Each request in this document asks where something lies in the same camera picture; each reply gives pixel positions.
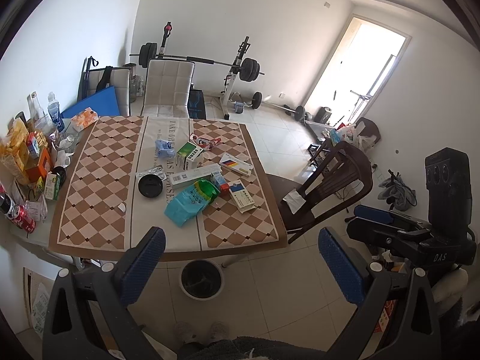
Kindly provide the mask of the teal green plastic bag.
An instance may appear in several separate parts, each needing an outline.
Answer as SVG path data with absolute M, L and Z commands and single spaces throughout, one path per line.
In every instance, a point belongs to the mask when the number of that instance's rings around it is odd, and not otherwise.
M 220 195 L 209 180 L 200 179 L 182 190 L 165 208 L 164 214 L 177 227 L 193 219 Z

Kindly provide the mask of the white blue medicine box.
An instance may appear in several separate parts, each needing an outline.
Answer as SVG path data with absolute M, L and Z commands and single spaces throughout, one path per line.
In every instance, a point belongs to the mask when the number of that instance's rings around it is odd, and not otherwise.
M 229 193 L 241 213 L 253 210 L 256 208 L 256 203 L 253 197 L 243 185 L 241 180 L 235 180 L 228 183 Z

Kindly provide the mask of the white box german flag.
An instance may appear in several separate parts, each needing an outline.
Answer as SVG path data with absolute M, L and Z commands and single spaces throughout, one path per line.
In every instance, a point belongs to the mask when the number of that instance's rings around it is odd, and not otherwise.
M 236 172 L 243 176 L 250 176 L 253 170 L 252 165 L 228 153 L 223 154 L 219 161 L 219 165 L 225 169 L 229 169 L 231 172 Z

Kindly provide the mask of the blue red small box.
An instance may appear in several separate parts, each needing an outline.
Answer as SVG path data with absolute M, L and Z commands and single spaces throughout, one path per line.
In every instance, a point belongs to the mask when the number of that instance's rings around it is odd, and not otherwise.
M 216 188 L 219 190 L 220 195 L 227 194 L 227 192 L 230 191 L 230 186 L 221 174 L 221 171 L 213 172 L 210 176 L 210 179 L 211 183 L 213 183 L 214 186 L 216 186 Z

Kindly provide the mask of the long white toothpaste box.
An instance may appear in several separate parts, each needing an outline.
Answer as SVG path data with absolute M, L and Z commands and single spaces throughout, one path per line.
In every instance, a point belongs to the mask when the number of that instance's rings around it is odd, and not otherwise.
M 190 169 L 183 172 L 177 172 L 168 177 L 171 185 L 176 188 L 180 188 L 185 185 L 190 185 L 195 181 L 202 178 L 209 178 L 212 173 L 219 172 L 221 167 L 219 164 L 210 164 L 206 166 L 200 166 L 196 169 Z

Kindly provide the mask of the green white medicine box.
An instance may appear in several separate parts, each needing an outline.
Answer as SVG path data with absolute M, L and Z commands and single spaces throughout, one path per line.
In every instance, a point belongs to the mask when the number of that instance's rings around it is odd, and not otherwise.
M 188 171 L 196 169 L 202 164 L 203 148 L 187 141 L 177 152 L 175 156 L 176 169 Z

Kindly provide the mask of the red white snack wrapper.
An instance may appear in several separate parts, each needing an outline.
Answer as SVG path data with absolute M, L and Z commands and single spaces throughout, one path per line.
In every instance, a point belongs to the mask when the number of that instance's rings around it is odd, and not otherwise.
M 217 147 L 221 143 L 220 138 L 205 138 L 203 136 L 198 136 L 194 133 L 190 135 L 190 141 L 192 141 L 197 146 L 201 147 L 203 150 L 210 151 Z

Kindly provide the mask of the white round trash bin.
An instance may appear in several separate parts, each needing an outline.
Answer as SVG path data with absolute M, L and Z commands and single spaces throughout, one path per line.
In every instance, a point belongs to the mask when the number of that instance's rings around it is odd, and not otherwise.
M 217 297 L 224 288 L 224 273 L 214 261 L 193 260 L 185 264 L 179 277 L 183 293 L 193 300 L 205 302 Z

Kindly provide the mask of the left fuzzy slipper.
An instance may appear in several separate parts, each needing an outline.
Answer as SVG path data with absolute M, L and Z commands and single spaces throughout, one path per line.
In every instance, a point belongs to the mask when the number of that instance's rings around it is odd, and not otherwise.
M 181 345 L 198 341 L 194 328 L 187 322 L 177 322 L 174 326 L 174 334 Z

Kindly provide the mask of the cola bottle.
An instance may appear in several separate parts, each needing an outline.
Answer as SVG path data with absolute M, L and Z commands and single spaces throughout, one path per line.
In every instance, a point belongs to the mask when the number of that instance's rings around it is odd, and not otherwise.
M 0 209 L 9 219 L 15 209 L 16 203 L 10 198 L 6 190 L 0 185 Z

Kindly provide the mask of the orange box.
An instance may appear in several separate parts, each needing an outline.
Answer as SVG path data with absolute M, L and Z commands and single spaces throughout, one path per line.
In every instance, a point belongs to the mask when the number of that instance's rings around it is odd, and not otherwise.
M 47 148 L 42 148 L 38 158 L 30 158 L 28 161 L 25 172 L 27 174 L 30 183 L 36 183 L 39 178 L 45 180 L 47 174 L 53 167 L 50 153 Z

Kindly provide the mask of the black round lid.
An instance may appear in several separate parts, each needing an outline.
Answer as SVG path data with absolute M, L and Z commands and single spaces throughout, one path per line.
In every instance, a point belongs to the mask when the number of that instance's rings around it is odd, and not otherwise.
M 138 181 L 138 190 L 144 197 L 159 197 L 163 188 L 163 181 L 155 174 L 145 174 Z

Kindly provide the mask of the checkered brown table mat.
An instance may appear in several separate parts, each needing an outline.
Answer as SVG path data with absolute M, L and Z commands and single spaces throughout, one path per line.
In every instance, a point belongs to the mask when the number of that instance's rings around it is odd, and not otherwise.
M 196 217 L 177 227 L 165 214 L 171 200 L 191 184 L 174 189 L 168 177 L 177 172 L 175 158 L 158 158 L 155 141 L 175 148 L 194 133 L 221 143 L 203 152 L 199 167 L 219 164 L 224 153 L 253 166 L 250 176 L 221 174 L 241 180 L 256 208 L 241 213 L 230 193 L 218 196 Z M 162 165 L 167 179 L 159 197 L 140 194 L 136 173 Z M 122 214 L 117 206 L 126 205 Z M 167 238 L 168 261 L 252 254 L 282 249 L 287 231 L 247 127 L 221 120 L 165 119 L 146 116 L 108 117 L 88 127 L 67 168 L 49 231 L 50 250 L 82 258 L 115 259 L 134 247 L 152 227 Z

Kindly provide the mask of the orange tissue pack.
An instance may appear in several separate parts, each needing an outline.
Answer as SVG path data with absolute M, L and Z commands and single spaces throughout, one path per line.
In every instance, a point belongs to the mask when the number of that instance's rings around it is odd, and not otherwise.
M 98 121 L 98 114 L 91 107 L 73 116 L 71 119 L 73 128 L 80 132 Z

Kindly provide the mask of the blue water bottle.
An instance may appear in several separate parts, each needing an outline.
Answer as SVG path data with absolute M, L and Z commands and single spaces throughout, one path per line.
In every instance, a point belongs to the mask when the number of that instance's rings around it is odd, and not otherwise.
M 64 120 L 61 116 L 59 101 L 56 99 L 56 96 L 53 92 L 49 92 L 48 94 L 47 109 L 53 124 L 57 128 L 58 132 L 62 133 L 65 130 Z

